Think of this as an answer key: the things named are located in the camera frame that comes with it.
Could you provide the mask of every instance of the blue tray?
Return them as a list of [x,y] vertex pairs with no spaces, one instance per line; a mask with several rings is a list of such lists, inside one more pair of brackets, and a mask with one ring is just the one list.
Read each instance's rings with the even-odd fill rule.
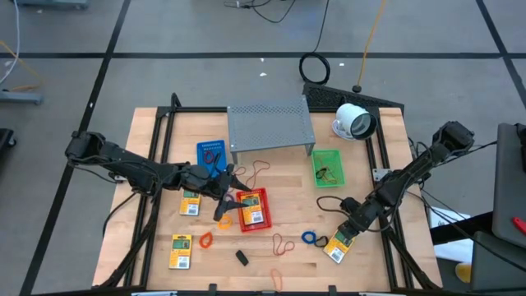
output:
[[197,143],[197,164],[205,166],[208,171],[211,172],[211,176],[215,177],[218,175],[218,172],[215,169],[212,171],[214,168],[214,162],[212,161],[210,164],[205,162],[206,151],[211,151],[214,158],[220,152],[221,156],[219,157],[219,162],[217,163],[216,168],[219,171],[225,170],[227,168],[227,152],[224,148],[224,141],[217,140]]

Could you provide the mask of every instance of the green tray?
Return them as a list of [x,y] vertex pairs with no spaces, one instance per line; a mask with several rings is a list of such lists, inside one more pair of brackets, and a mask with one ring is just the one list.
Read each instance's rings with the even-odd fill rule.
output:
[[338,150],[314,150],[312,172],[316,187],[339,187],[345,185],[344,168]]

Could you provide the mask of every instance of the perforated metal platform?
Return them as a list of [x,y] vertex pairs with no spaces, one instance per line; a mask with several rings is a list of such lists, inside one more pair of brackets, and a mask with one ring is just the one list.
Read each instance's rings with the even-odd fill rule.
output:
[[265,101],[227,107],[228,137],[233,162],[238,152],[305,145],[307,155],[316,143],[307,99]]

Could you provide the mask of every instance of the red box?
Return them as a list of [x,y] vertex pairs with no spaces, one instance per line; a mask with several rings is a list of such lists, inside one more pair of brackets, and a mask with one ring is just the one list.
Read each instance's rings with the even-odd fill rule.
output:
[[239,226],[242,232],[272,227],[269,202],[267,201],[266,190],[264,188],[256,188],[250,192],[237,192],[236,198],[238,202],[251,205],[238,209]]

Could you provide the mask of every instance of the gray floor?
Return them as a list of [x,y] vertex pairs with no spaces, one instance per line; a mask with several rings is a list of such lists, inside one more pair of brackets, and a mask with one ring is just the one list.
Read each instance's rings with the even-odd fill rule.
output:
[[[289,1],[262,12],[277,18]],[[333,0],[320,51],[361,52],[380,0]],[[510,52],[526,52],[526,4],[486,0]],[[92,0],[87,11],[21,9],[22,51],[103,53],[122,0]],[[116,52],[305,52],[316,44],[324,2],[300,0],[280,25],[223,1],[132,0]],[[14,8],[0,1],[0,39],[15,43]],[[474,1],[389,2],[371,45],[374,52],[496,53]],[[4,68],[6,60],[0,60]],[[40,106],[0,104],[0,127],[16,130],[19,144],[0,174],[0,291],[18,294],[66,164],[63,151],[77,129],[101,59],[28,59],[45,79]],[[332,58],[328,86],[350,90],[359,59]],[[514,60],[520,75],[526,61]],[[312,79],[323,76],[307,62]],[[2,88],[32,82],[18,67]],[[370,59],[363,94],[404,103],[405,123],[416,141],[458,120],[477,143],[496,139],[501,122],[526,122],[525,108],[501,59]],[[186,106],[301,94],[296,58],[113,59],[109,64],[90,130],[124,145],[136,107],[166,105],[175,91]],[[488,148],[433,172],[429,192],[471,215],[492,208],[495,149]],[[101,243],[101,226],[113,186],[75,172],[44,258],[34,293],[90,287]]]

